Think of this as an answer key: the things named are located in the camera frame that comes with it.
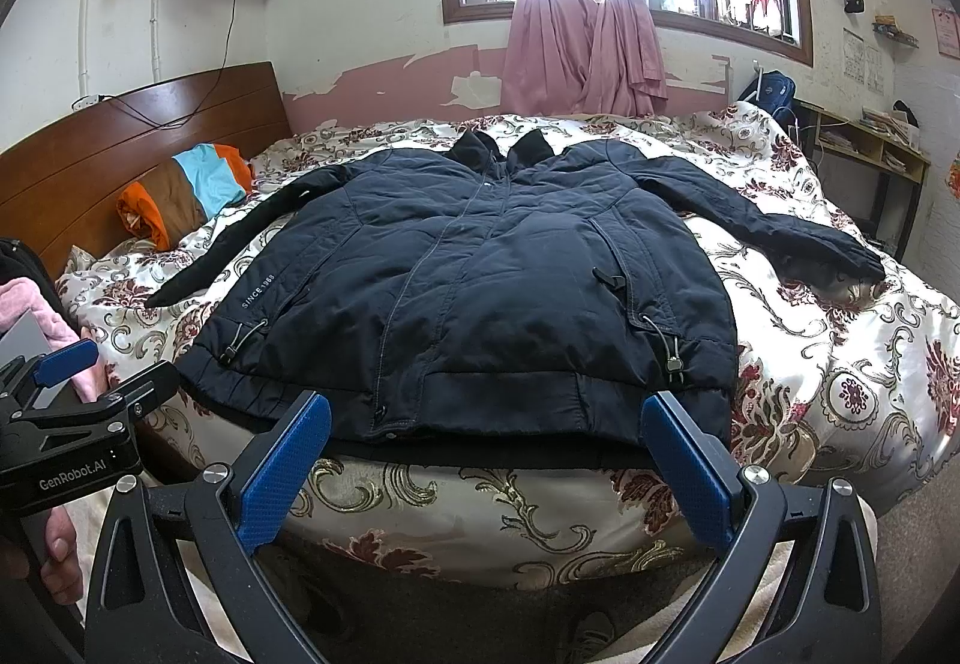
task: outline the metal screw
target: metal screw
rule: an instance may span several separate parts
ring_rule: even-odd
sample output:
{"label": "metal screw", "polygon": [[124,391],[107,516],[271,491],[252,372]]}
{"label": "metal screw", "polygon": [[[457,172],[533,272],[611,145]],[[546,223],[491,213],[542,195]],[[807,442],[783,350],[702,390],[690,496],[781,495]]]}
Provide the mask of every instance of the metal screw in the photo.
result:
{"label": "metal screw", "polygon": [[762,485],[770,481],[770,472],[762,466],[748,466],[743,470],[743,477],[753,485]]}
{"label": "metal screw", "polygon": [[853,485],[850,485],[846,480],[840,478],[840,480],[834,480],[830,487],[833,490],[837,491],[841,496],[853,496]]}
{"label": "metal screw", "polygon": [[117,485],[114,487],[116,487],[117,493],[130,493],[133,488],[136,488],[136,477],[123,475],[120,480],[117,480]]}
{"label": "metal screw", "polygon": [[223,463],[211,463],[210,466],[206,467],[203,470],[203,481],[204,482],[223,482],[227,475],[229,475],[230,470],[226,464]]}

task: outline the drawstring cord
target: drawstring cord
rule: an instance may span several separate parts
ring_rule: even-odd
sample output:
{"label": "drawstring cord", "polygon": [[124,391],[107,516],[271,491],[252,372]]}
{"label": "drawstring cord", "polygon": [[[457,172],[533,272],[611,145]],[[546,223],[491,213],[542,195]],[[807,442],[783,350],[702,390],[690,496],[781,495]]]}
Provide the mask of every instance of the drawstring cord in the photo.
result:
{"label": "drawstring cord", "polygon": [[683,359],[680,357],[680,339],[676,338],[675,336],[673,337],[673,352],[670,352],[670,345],[667,343],[664,332],[659,329],[659,325],[657,325],[645,314],[641,314],[640,319],[650,323],[654,330],[656,330],[656,335],[658,335],[661,338],[661,342],[664,343],[667,379],[669,380],[670,384],[674,384],[674,376],[678,376],[680,378],[680,384],[683,384]]}
{"label": "drawstring cord", "polygon": [[240,331],[243,330],[243,323],[237,325],[237,333],[234,334],[233,341],[229,343],[227,349],[224,349],[224,353],[220,356],[220,362],[229,366],[233,362],[233,359],[237,357],[237,354],[240,352],[240,349],[246,344],[247,339],[253,336],[261,328],[265,328],[267,325],[266,320],[261,320],[259,323],[253,326],[250,329],[250,332],[240,339]]}

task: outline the peeling pink paint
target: peeling pink paint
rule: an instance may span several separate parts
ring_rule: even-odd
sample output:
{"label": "peeling pink paint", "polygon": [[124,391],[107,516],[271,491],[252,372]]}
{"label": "peeling pink paint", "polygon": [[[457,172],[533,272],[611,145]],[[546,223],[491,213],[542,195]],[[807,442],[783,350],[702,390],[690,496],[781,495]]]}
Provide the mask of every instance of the peeling pink paint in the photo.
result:
{"label": "peeling pink paint", "polygon": [[[474,71],[481,76],[502,76],[506,53],[506,49],[480,49],[470,45],[414,61],[411,61],[413,55],[387,59],[344,72],[328,92],[299,97],[285,94],[283,104],[294,133],[308,133],[331,119],[337,120],[341,127],[352,128],[421,118],[463,122],[488,114],[509,113],[510,109],[501,106],[468,109],[459,104],[447,105],[456,99],[450,92],[453,77],[467,77]],[[726,84],[709,82],[725,88]],[[727,104],[726,92],[675,86],[668,91],[666,113],[670,116],[723,109]]]}

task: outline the wall socket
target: wall socket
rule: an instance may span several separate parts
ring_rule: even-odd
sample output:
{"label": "wall socket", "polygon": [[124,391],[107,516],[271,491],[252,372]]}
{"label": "wall socket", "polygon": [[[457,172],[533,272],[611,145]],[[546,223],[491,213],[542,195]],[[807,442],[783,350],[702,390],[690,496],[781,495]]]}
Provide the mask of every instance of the wall socket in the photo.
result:
{"label": "wall socket", "polygon": [[81,111],[83,109],[88,109],[90,106],[96,106],[100,101],[107,100],[106,95],[88,95],[85,98],[80,98],[79,101],[75,101],[73,106],[70,106],[74,111]]}

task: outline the blue backpack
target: blue backpack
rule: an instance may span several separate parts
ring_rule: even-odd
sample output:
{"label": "blue backpack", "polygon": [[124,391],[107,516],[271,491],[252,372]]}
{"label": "blue backpack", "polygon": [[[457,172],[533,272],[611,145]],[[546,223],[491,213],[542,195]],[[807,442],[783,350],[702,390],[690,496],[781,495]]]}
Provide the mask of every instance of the blue backpack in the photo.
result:
{"label": "blue backpack", "polygon": [[[760,76],[743,90],[743,94],[740,96],[741,101],[747,100],[757,92],[758,80],[760,80]],[[760,94],[750,99],[750,103],[766,111],[781,128],[786,130],[787,125],[793,123],[796,119],[793,115],[793,96],[796,92],[797,85],[791,77],[784,76],[779,71],[770,71],[763,74]]]}

